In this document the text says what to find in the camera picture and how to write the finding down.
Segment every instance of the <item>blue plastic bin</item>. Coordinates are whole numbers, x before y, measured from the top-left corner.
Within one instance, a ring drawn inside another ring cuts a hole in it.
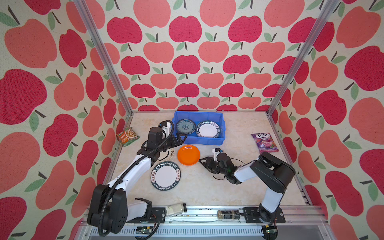
[[[191,119],[198,125],[202,121],[214,121],[220,126],[220,136],[219,137],[199,137],[195,132],[187,135],[187,139],[184,143],[188,144],[204,144],[204,145],[222,145],[225,140],[225,121],[222,113],[205,113],[205,112],[187,112],[187,111],[176,111],[173,116],[172,122],[175,125],[179,120],[182,119]]]

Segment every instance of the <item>purple candy package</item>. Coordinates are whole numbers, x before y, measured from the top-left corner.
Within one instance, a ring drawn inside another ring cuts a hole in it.
[[[252,133],[251,136],[255,140],[260,153],[279,151],[269,132]]]

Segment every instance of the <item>apple print fabric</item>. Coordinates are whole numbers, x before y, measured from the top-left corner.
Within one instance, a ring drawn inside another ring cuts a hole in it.
[[[265,111],[320,13],[305,11],[311,0],[97,1],[134,111]],[[297,81],[308,74],[304,62]]]
[[[384,239],[383,7],[339,2],[272,114],[338,240]]]
[[[0,15],[0,239],[73,240],[127,112],[73,1],[4,0]]]

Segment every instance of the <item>apple-patterned wallpaper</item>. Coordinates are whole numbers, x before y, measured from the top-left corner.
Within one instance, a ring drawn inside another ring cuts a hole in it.
[[[0,240],[72,240],[114,157],[126,112],[82,26],[73,1],[0,1]]]
[[[324,4],[96,1],[106,21],[99,34],[134,111],[266,110]],[[327,27],[314,52],[330,44]],[[96,50],[91,59],[103,69]],[[297,81],[308,74],[305,62]]]
[[[383,7],[340,1],[272,115],[338,240],[384,239]]]

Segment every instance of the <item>food packet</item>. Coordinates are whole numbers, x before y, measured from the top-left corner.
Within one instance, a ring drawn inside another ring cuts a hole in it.
[[[251,136],[255,140],[260,153],[279,151],[269,132],[252,133]]]
[[[120,138],[123,146],[128,146],[129,144],[133,143],[140,137],[132,130],[131,127],[125,129],[121,133],[116,134],[118,138]]]

